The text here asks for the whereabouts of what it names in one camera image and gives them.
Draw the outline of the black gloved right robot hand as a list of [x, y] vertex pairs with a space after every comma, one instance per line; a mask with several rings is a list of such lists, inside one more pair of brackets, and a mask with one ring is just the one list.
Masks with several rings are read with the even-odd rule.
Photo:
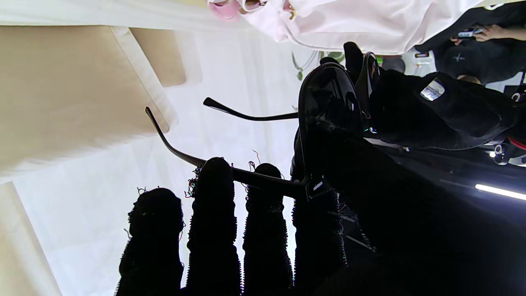
[[283, 196], [249, 188], [244, 275], [233, 244], [233, 169], [214, 157], [197, 170], [186, 287], [182, 201], [144, 191], [117, 296], [524, 296], [525, 230], [397, 164], [365, 140], [314, 130], [314, 163], [333, 192], [295, 203], [295, 275]]

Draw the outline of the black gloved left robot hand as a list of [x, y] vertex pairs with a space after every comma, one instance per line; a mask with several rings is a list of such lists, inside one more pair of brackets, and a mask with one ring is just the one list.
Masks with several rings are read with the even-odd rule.
[[441, 72], [406, 75], [380, 67], [355, 42], [343, 45], [355, 86], [359, 118], [339, 118], [336, 130], [408, 148], [466, 150], [482, 146], [520, 124], [523, 104], [498, 91]]

